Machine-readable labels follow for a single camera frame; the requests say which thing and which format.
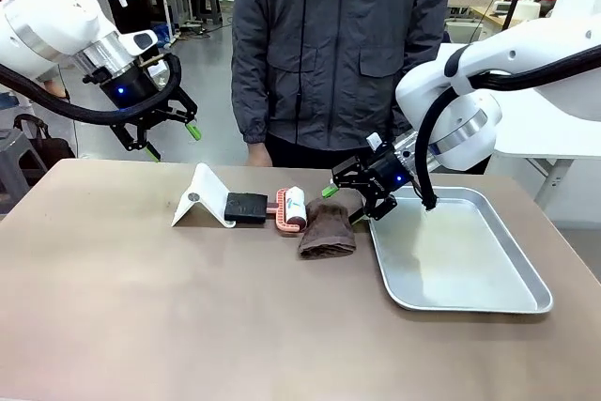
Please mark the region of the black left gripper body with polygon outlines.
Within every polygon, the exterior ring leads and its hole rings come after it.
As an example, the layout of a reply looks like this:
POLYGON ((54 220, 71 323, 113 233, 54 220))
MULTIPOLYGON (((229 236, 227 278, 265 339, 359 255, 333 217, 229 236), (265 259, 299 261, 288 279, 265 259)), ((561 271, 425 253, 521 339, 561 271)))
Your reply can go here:
POLYGON ((145 103, 159 93, 159 88, 147 71, 135 65, 100 84, 100 89, 119 111, 145 103))

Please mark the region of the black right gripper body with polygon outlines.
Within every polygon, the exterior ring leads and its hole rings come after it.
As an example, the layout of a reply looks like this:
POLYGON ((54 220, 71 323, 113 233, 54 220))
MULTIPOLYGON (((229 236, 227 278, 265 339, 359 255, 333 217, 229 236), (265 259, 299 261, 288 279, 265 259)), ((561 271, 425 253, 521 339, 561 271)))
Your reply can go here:
POLYGON ((393 193, 414 180, 407 167, 398 159, 393 145, 387 142, 382 143, 369 159, 368 174, 386 193, 393 193))

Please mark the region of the person's right hand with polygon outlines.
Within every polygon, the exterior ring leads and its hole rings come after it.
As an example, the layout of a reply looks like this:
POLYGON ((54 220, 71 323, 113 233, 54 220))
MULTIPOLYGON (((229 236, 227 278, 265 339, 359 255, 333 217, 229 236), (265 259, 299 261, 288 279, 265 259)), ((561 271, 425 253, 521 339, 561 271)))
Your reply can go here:
POLYGON ((272 167, 272 160, 264 143, 248 144, 247 149, 249 166, 272 167))

